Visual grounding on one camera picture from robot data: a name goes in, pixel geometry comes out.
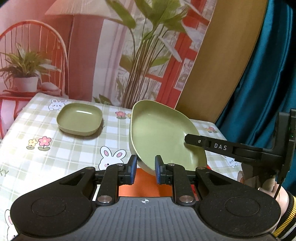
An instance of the crosshair mark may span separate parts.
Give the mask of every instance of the crosshair mark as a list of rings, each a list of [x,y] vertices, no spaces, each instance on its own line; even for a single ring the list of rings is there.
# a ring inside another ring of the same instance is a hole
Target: crosshair mark
[[[150,201],[149,201],[148,199],[145,198],[145,199],[142,199],[141,202],[144,203],[144,204],[146,204],[146,203],[148,203],[148,202],[150,202]]]

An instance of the green dish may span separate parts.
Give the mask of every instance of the green dish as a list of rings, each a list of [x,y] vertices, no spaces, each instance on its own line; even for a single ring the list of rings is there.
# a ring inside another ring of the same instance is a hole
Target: green dish
[[[71,103],[59,112],[57,124],[63,132],[90,136],[99,129],[102,117],[102,111],[93,105]]]
[[[204,149],[184,142],[187,134],[199,135],[194,124],[177,110],[151,100],[133,106],[129,148],[149,174],[155,175],[156,155],[161,155],[165,164],[180,164],[186,170],[207,166]]]

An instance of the flower print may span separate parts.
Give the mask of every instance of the flower print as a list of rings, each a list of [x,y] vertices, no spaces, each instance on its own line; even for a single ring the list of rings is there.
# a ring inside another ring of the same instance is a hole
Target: flower print
[[[28,146],[35,146],[37,143],[38,141],[36,141],[36,139],[32,139],[32,140],[29,140]]]
[[[51,142],[51,138],[47,138],[47,137],[42,137],[40,138],[39,141],[39,146],[49,146],[49,143]]]
[[[126,113],[122,111],[116,111],[115,114],[117,115],[117,119],[126,119]]]
[[[51,142],[51,140],[52,140],[51,138],[46,137],[46,136],[40,138],[38,140],[39,141],[38,149],[41,151],[48,151],[50,149],[50,147],[48,147],[48,146],[49,146],[49,143]]]
[[[26,148],[28,150],[33,150],[35,148],[35,145],[38,143],[38,141],[36,141],[36,139],[30,139],[28,141],[28,146],[26,146]]]
[[[209,128],[207,128],[206,130],[207,130],[209,133],[212,133],[212,132],[217,133],[217,131],[215,130],[215,128],[214,128],[214,127],[211,127],[211,126],[209,126]]]

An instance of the lamp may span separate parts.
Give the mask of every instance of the lamp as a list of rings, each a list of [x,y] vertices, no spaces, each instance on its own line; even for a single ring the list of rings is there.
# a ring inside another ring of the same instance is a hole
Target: lamp
[[[108,7],[105,0],[56,0],[45,15],[72,15],[67,43],[68,59],[75,15],[96,15],[113,21],[121,20],[117,13]]]

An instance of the tablecloth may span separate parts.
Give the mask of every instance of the tablecloth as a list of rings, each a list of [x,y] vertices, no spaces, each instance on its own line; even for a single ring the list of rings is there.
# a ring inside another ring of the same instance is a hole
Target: tablecloth
[[[99,131],[90,137],[61,132],[56,117],[67,104],[95,105],[103,112]],[[98,166],[106,150],[127,163],[130,157],[128,131],[131,110],[77,100],[56,99],[42,93],[33,97],[0,143],[0,240],[13,229],[8,219],[19,196],[87,166]],[[225,139],[210,122],[191,120],[200,135]],[[236,179],[240,163],[206,151],[208,165],[216,172]]]

